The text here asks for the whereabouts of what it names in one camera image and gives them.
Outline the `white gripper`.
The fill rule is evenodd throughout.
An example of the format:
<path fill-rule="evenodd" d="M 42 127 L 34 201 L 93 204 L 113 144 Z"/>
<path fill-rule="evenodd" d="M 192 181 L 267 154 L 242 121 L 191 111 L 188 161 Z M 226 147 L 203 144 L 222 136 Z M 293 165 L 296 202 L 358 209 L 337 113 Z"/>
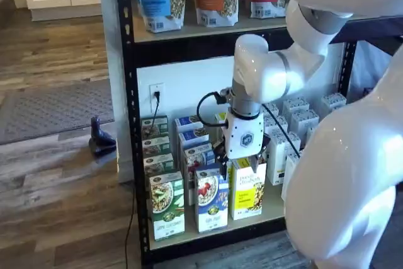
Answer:
<path fill-rule="evenodd" d="M 260 113 L 252 120 L 236 117 L 230 110 L 227 111 L 224 127 L 224 139 L 213 145 L 216 162 L 220 165 L 220 174 L 227 179 L 227 162 L 229 158 L 243 158 L 251 156 L 251 167 L 256 171 L 260 164 L 267 161 L 267 148 L 270 136 L 264 135 L 264 115 Z"/>

